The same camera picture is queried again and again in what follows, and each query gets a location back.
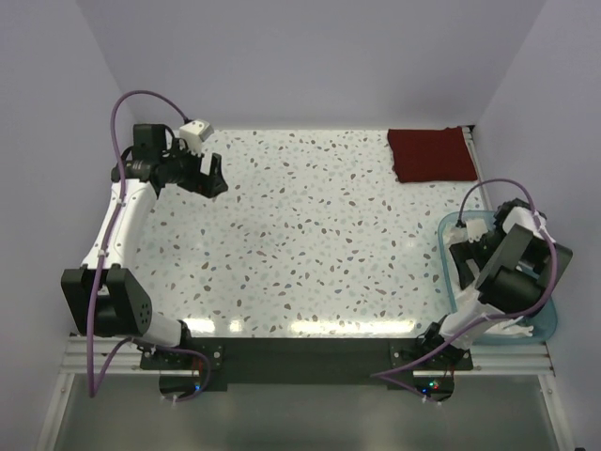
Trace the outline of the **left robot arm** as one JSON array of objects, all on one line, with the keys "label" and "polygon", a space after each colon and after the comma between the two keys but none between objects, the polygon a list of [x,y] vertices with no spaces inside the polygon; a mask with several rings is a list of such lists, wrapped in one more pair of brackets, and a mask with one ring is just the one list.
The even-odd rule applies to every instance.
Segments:
[{"label": "left robot arm", "polygon": [[164,124],[134,125],[133,142],[111,172],[100,232],[81,265],[61,277],[80,334],[131,337],[165,347],[177,347],[189,336],[182,321],[153,309],[132,268],[143,225],[163,188],[175,185],[206,198],[227,191],[221,155],[202,149],[212,133],[201,119],[177,132]]}]

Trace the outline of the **white t shirt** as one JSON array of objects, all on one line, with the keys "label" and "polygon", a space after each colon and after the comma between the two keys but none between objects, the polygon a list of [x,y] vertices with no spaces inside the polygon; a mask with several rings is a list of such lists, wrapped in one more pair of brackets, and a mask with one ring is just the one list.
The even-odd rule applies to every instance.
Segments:
[{"label": "white t shirt", "polygon": [[524,321],[522,317],[491,320],[490,316],[500,315],[501,311],[479,303],[480,292],[475,288],[475,282],[469,282],[466,288],[459,286],[459,271],[451,255],[451,245],[468,241],[466,229],[455,225],[444,225],[439,232],[439,238],[442,239],[440,251],[445,281],[449,295],[452,297],[452,305],[455,307],[453,313],[442,322],[441,334],[444,338],[449,341],[477,319],[483,319],[484,322],[458,336],[453,341],[456,347],[463,345],[468,348],[476,341],[484,342],[488,339],[492,344],[497,345],[507,340],[533,338],[534,327],[522,325]]}]

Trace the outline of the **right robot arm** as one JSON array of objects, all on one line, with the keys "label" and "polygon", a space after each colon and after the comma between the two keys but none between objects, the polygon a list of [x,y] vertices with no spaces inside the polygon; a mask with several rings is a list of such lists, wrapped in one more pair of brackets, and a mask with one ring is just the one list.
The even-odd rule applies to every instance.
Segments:
[{"label": "right robot arm", "polygon": [[494,212],[465,211],[439,224],[442,269],[453,311],[418,338],[422,352],[457,362],[481,336],[537,336],[533,317],[548,302],[573,258],[568,247],[541,234],[546,216],[515,198]]}]

